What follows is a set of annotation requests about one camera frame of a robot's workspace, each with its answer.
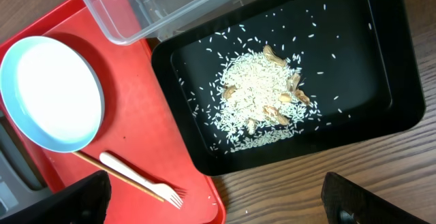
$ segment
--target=wooden chopstick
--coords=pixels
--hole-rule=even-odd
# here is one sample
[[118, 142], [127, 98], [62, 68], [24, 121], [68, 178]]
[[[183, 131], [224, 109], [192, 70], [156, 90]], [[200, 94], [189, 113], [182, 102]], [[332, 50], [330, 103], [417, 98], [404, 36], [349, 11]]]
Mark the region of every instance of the wooden chopstick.
[[161, 198], [160, 196], [158, 196], [156, 193], [150, 191], [149, 189], [147, 189], [146, 187], [140, 185], [139, 183], [137, 183], [136, 181], [131, 180], [130, 178], [125, 177], [124, 175], [114, 171], [113, 169], [107, 167], [106, 165], [94, 160], [93, 158], [89, 157], [88, 155], [85, 155], [84, 153], [77, 151], [77, 152], [73, 152], [74, 155], [76, 155], [77, 157], [80, 157], [81, 159], [85, 160], [86, 162], [94, 165], [95, 167], [101, 169], [101, 170], [105, 170], [107, 173], [117, 177], [118, 179], [122, 180], [123, 182], [126, 182], [127, 184], [130, 184], [131, 186], [136, 187], [137, 189], [147, 193], [148, 195], [150, 195], [151, 197], [154, 197], [155, 199], [163, 202], [164, 199]]

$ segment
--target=rice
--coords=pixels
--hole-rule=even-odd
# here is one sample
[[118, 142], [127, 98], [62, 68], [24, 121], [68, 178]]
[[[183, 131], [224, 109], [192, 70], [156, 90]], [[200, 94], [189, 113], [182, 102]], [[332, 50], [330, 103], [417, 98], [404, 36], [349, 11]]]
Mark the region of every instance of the rice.
[[[296, 70], [268, 62], [262, 52], [235, 54], [238, 57], [229, 61], [222, 74], [218, 73], [220, 86], [216, 89], [220, 95], [225, 91], [222, 85], [227, 84], [235, 85], [236, 91], [229, 99], [220, 98], [221, 109], [209, 123], [227, 133], [228, 143], [232, 145], [230, 152], [263, 146], [301, 133], [304, 129], [297, 131], [294, 128], [297, 123], [304, 122], [309, 116], [306, 105], [299, 102], [291, 93], [290, 103], [281, 103], [277, 99], [280, 94], [287, 92], [286, 80]], [[290, 120], [290, 124], [275, 127], [279, 123], [275, 119], [266, 119], [265, 104], [278, 109]], [[254, 121], [250, 125], [247, 124], [249, 118]], [[256, 128], [270, 129], [258, 131], [255, 136], [245, 135], [245, 131], [254, 134]]]

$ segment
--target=red tray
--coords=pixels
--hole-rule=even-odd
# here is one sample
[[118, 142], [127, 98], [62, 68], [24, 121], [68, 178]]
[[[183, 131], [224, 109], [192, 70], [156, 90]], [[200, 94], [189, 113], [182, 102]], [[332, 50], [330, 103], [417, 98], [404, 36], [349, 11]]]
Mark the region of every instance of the red tray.
[[[126, 0], [102, 0], [108, 10], [124, 9], [117, 23], [138, 30]], [[225, 208], [208, 176], [199, 173], [189, 158], [176, 123], [151, 67], [145, 40], [130, 46], [109, 42], [82, 0], [68, 0], [2, 45], [0, 59], [18, 40], [46, 35], [79, 52], [93, 67], [103, 86], [105, 116], [96, 138], [83, 151], [98, 159], [110, 151], [143, 176], [185, 189], [178, 210], [126, 183], [110, 177], [112, 198], [105, 223], [224, 223]], [[3, 103], [0, 108], [13, 124]], [[54, 191], [92, 174], [97, 168], [73, 154], [53, 153], [26, 138], [13, 124], [23, 144]]]

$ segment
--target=white plastic fork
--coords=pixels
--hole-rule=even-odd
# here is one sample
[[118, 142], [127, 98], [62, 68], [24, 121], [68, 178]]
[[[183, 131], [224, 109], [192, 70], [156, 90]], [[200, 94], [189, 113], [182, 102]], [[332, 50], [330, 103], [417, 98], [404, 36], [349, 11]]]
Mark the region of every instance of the white plastic fork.
[[183, 204], [183, 200], [178, 196], [176, 191], [164, 183], [153, 183], [150, 180], [145, 179], [134, 170], [132, 170], [129, 166], [125, 165], [119, 159], [111, 155], [110, 153], [104, 152], [100, 154], [100, 161], [112, 169], [116, 170], [120, 174], [125, 175], [126, 177], [136, 181], [142, 186], [152, 190], [154, 193], [161, 196], [166, 201], [170, 202], [173, 206], [180, 209]]

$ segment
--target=wooden surface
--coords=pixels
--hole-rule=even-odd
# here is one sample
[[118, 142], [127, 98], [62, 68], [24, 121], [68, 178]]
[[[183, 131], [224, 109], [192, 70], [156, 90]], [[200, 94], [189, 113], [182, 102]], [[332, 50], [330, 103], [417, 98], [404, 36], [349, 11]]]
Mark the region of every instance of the wooden surface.
[[[0, 0], [0, 42], [63, 1]], [[329, 171], [436, 223], [436, 0], [405, 2], [427, 102], [424, 120], [405, 133], [216, 178], [228, 223], [326, 223], [320, 193]]]

